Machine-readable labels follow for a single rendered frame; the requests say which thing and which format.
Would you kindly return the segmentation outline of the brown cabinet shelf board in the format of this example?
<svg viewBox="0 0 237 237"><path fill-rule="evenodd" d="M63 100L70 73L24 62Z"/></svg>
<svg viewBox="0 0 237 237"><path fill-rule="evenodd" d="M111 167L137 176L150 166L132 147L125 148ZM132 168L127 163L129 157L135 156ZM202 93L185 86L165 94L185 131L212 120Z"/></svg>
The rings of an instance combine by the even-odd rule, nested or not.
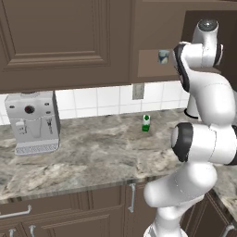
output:
<svg viewBox="0 0 237 237"><path fill-rule="evenodd" d="M149 81L176 81L179 77L173 67L172 50L168 49L168 62L161 64L158 50L141 50L139 52L138 77Z"/></svg>

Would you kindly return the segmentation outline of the brown corner base cabinet door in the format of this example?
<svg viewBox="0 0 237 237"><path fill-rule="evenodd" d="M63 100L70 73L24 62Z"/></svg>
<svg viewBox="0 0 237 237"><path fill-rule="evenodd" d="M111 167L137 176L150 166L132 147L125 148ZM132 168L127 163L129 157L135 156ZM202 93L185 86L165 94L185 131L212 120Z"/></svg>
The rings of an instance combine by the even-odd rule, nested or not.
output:
<svg viewBox="0 0 237 237"><path fill-rule="evenodd" d="M221 237L230 224L235 230L227 237L237 237L237 197L219 197L213 190L181 219L181 228L188 237Z"/></svg>

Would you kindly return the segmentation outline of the brown wide drawer front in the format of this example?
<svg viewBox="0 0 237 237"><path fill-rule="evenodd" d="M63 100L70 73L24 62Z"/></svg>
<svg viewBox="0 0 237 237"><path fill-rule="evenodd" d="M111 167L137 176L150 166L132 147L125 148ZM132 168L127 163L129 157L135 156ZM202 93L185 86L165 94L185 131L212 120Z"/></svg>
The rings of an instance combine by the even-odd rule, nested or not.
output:
<svg viewBox="0 0 237 237"><path fill-rule="evenodd" d="M0 202L0 213L4 213L5 210L9 209L10 207L12 207L14 210L25 210L28 205L31 205L32 207L31 213L29 215L18 216L14 218L49 214L57 211L90 211L123 205L124 197L125 187L121 185L29 200L17 198L13 201L7 202L6 204L2 204Z"/></svg>

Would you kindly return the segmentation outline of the grey wall outlet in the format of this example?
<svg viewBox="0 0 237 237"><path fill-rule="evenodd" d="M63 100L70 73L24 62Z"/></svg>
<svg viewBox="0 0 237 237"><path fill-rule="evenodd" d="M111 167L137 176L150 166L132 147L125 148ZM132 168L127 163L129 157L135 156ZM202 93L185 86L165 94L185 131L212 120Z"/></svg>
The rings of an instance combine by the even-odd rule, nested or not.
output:
<svg viewBox="0 0 237 237"><path fill-rule="evenodd" d="M144 84L134 83L132 85L132 99L133 100L143 99L143 95L144 95Z"/></svg>

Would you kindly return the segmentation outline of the brown wall cabinet door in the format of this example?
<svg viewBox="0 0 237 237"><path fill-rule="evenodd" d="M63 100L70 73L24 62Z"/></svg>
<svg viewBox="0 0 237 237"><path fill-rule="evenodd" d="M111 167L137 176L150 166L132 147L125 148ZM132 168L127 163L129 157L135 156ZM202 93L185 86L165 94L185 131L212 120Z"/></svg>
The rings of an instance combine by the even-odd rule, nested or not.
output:
<svg viewBox="0 0 237 237"><path fill-rule="evenodd" d="M132 0L0 0L0 94L130 82Z"/></svg>

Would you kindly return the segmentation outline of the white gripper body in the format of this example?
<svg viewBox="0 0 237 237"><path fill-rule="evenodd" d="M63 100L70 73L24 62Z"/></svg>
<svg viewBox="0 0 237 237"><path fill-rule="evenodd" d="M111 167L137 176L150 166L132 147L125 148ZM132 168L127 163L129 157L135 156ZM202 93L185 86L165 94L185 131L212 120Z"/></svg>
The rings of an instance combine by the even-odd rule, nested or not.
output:
<svg viewBox="0 0 237 237"><path fill-rule="evenodd" d="M195 101L190 100L188 102L187 107L184 109L184 113L189 118L199 119L199 113L198 113Z"/></svg>

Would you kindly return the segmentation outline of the white espresso coffee machine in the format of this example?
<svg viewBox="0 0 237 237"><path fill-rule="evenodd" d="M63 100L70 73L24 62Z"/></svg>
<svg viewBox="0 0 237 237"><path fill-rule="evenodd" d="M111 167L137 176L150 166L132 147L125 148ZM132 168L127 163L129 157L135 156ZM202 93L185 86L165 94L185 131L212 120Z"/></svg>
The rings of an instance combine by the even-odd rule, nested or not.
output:
<svg viewBox="0 0 237 237"><path fill-rule="evenodd" d="M17 141L16 156L41 155L58 149L60 120L54 91L9 94L5 107Z"/></svg>

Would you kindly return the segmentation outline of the brown open wall cabinet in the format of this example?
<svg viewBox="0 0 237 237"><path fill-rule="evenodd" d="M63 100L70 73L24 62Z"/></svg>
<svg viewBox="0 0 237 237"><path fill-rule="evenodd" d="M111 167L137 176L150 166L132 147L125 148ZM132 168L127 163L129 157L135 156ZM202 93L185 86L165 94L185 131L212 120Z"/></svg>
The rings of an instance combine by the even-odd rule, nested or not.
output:
<svg viewBox="0 0 237 237"><path fill-rule="evenodd" d="M134 0L132 19L131 82L152 82L138 77L141 50L173 49L190 42L201 19L218 21L218 42L223 58L214 72L221 73L237 90L237 0Z"/></svg>

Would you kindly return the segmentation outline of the brown narrow base cabinet door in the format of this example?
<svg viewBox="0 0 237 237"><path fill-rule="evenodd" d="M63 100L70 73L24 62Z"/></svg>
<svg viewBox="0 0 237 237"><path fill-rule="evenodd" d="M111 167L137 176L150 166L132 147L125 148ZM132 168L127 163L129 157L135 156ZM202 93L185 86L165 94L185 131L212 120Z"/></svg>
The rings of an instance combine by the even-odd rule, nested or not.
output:
<svg viewBox="0 0 237 237"><path fill-rule="evenodd" d="M144 201L144 186L145 182L136 183L133 213L128 210L131 204L131 187L129 184L126 187L124 237L143 237L144 232L156 217L156 209Z"/></svg>

